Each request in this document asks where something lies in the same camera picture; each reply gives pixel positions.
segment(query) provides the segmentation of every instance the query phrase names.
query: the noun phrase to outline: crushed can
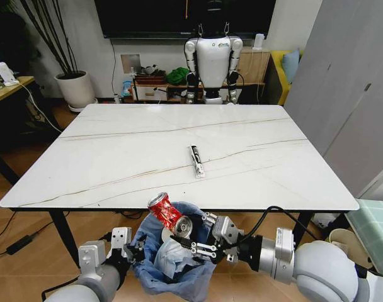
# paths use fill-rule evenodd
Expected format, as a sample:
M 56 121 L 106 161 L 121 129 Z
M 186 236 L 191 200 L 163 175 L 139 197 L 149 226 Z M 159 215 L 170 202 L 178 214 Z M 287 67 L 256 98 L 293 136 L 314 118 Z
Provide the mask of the crushed can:
M 193 230 L 192 220 L 182 215 L 169 201 L 167 193 L 159 193 L 148 202 L 149 211 L 177 237 L 188 238 Z

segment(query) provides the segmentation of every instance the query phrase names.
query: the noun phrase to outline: table leg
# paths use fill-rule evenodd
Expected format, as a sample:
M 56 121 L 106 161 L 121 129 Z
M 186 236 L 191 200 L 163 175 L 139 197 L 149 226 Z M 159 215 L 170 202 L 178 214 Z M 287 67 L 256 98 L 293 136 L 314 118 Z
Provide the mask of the table leg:
M 57 229 L 61 240 L 66 246 L 66 249 L 70 253 L 71 258 L 76 263 L 77 267 L 79 267 L 78 248 L 63 211 L 49 211 L 49 214 L 52 217 L 54 226 Z
M 306 211 L 306 212 L 299 213 L 298 221 L 301 222 L 305 227 L 308 227 L 312 216 L 313 216 L 313 212 Z M 302 226 L 300 226 L 298 223 L 296 223 L 292 233 L 294 234 L 295 248 L 297 248 L 298 245 L 300 244 L 300 241 L 302 240 L 302 237 L 305 234 L 305 229 L 302 228 Z
M 5 163 L 0 156 L 0 173 L 3 175 L 12 185 L 20 179 L 18 175 Z
M 349 227 L 350 227 L 350 223 L 348 222 L 347 218 L 345 218 L 345 214 L 340 214 L 335 219 L 335 221 L 329 223 L 329 225 L 326 228 L 321 230 L 323 240 L 325 240 L 330 235 L 331 231 L 337 228 L 347 229 Z

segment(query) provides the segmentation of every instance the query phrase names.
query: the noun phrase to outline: black tv screen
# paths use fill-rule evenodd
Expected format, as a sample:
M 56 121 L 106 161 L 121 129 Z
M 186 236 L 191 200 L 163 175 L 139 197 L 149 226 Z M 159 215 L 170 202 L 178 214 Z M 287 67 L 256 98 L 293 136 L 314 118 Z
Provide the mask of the black tv screen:
M 190 38 L 207 0 L 94 0 L 105 38 Z M 230 33 L 267 35 L 276 0 L 223 0 Z

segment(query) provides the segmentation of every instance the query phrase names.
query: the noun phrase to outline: wooden floor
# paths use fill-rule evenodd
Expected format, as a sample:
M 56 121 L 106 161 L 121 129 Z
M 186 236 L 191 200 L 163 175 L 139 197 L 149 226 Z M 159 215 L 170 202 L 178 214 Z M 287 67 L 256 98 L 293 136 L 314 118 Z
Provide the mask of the wooden floor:
M 55 115 L 61 126 L 67 126 L 75 117 L 63 104 L 55 108 Z M 6 152 L 3 157 L 19 175 L 22 175 L 47 147 L 47 143 L 20 147 Z M 10 187 L 0 175 L 0 199 Z M 245 230 L 249 230 L 260 216 L 257 213 L 228 213 L 228 215 L 239 228 Z M 10 216 L 10 210 L 0 208 L 0 231 Z M 67 220 L 78 244 L 97 240 L 113 227 L 132 227 L 135 233 L 141 222 L 141 219 L 129 220 L 110 212 L 71 212 Z M 47 213 L 17 213 L 7 231 L 0 237 L 0 252 L 49 221 Z M 268 215 L 258 233 L 274 238 L 276 227 L 292 228 L 293 225 L 288 217 L 272 213 Z M 309 241 L 311 238 L 305 235 L 303 242 Z M 44 289 L 68 281 L 78 274 L 79 270 L 66 252 L 54 226 L 50 225 L 18 253 L 0 256 L 0 301 L 41 301 L 40 293 Z M 129 272 L 114 301 L 183 300 L 172 294 L 147 295 L 133 273 Z M 214 271 L 207 301 L 307 300 L 300 295 L 294 284 L 288 286 L 275 282 L 264 274 L 251 271 L 244 262 L 232 266 L 222 261 Z

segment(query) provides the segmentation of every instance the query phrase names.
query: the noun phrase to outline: green tiled surface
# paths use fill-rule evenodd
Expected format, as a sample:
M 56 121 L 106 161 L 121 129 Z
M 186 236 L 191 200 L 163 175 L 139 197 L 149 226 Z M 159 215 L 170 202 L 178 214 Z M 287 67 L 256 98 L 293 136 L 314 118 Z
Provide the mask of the green tiled surface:
M 360 209 L 346 214 L 376 269 L 383 274 L 383 201 L 358 199 Z

